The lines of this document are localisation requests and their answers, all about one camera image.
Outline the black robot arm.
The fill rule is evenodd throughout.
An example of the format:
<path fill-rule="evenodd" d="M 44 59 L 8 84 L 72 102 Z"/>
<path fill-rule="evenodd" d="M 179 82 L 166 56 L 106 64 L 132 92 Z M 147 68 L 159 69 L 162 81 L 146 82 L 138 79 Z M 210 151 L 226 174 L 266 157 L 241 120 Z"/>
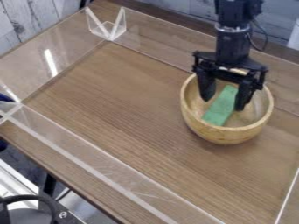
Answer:
<path fill-rule="evenodd" d="M 207 102 L 217 92 L 217 80 L 238 84 L 234 109 L 242 111 L 257 90 L 262 90 L 267 67 L 250 58 L 253 26 L 262 13 L 263 0 L 215 0 L 218 15 L 217 51 L 193 53 L 201 98 Z"/>

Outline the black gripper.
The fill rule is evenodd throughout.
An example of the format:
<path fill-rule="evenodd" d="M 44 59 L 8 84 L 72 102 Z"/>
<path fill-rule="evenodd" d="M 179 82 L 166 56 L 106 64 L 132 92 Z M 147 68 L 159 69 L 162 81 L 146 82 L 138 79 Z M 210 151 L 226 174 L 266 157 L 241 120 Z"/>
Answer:
<path fill-rule="evenodd" d="M 193 71 L 197 73 L 201 98 L 207 102 L 217 92 L 217 79 L 238 84 L 235 110 L 250 103 L 255 89 L 262 89 L 267 67 L 250 58 L 253 46 L 251 28 L 218 29 L 217 50 L 193 53 Z"/>

